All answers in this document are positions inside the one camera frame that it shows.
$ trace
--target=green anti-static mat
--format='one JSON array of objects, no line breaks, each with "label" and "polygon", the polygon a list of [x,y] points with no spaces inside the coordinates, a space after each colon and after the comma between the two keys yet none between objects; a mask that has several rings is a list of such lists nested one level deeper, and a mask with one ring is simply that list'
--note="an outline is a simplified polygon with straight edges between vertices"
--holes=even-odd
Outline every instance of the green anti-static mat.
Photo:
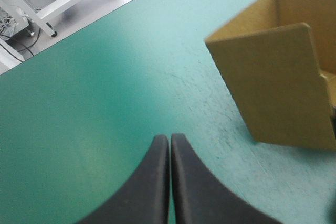
[{"label": "green anti-static mat", "polygon": [[173,132],[265,213],[334,223],[336,153],[254,142],[203,43],[252,1],[134,0],[0,76],[0,223],[81,219]]}]

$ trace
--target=cable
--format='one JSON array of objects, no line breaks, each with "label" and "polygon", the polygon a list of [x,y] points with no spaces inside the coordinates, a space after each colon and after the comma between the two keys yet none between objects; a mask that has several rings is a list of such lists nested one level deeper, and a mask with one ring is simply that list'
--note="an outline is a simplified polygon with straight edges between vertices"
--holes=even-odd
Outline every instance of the cable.
[{"label": "cable", "polygon": [[3,48],[3,49],[5,49],[6,51],[7,51],[7,53],[9,53],[11,56],[13,56],[15,59],[17,59],[18,61],[20,61],[20,62],[23,62],[22,60],[20,60],[19,58],[17,58],[14,54],[12,54],[10,51],[8,51],[8,49],[7,48],[5,48],[2,44],[0,44],[0,46]]},{"label": "cable", "polygon": [[5,38],[8,38],[8,39],[11,39],[12,41],[20,44],[21,46],[23,46],[25,48],[25,50],[27,50],[28,52],[30,52],[31,56],[34,57],[34,54],[32,53],[32,51],[28,47],[26,47],[25,45],[23,45],[20,41],[18,41],[16,39],[13,39],[13,38],[11,38],[9,36],[3,35],[3,34],[0,34],[0,37],[5,37]]},{"label": "cable", "polygon": [[[34,45],[37,43],[38,39],[40,38],[40,35],[41,35],[41,28],[39,28],[39,30],[38,30],[38,34],[37,34],[37,37],[36,37],[36,40],[34,41],[34,43],[32,43],[32,44],[31,44],[30,46],[28,46],[27,48],[31,48],[32,46],[34,46]],[[18,52],[22,52],[22,51],[24,51],[24,50],[27,50],[27,48],[18,50]]]}]

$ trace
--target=cardboard box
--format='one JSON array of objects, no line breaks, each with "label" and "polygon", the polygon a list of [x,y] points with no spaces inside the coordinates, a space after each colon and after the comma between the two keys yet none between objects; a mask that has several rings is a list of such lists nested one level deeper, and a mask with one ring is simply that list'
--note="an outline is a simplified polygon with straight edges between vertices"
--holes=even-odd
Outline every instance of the cardboard box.
[{"label": "cardboard box", "polygon": [[255,140],[336,150],[336,0],[257,0],[206,45]]}]

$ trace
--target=wire bundle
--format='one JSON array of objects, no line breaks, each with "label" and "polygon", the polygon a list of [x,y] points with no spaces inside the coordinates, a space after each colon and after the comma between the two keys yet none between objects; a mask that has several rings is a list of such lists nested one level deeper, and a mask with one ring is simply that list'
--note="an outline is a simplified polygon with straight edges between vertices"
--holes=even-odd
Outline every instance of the wire bundle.
[{"label": "wire bundle", "polygon": [[0,8],[0,34],[6,37],[11,37],[14,34],[17,21]]}]

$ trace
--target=cardboard box flap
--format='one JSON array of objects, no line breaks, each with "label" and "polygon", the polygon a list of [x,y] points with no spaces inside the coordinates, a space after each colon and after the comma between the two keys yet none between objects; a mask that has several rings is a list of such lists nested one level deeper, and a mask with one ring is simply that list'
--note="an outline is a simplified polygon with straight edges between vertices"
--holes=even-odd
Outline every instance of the cardboard box flap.
[{"label": "cardboard box flap", "polygon": [[295,24],[207,42],[256,140],[336,150],[327,82],[311,40],[309,26]]}]

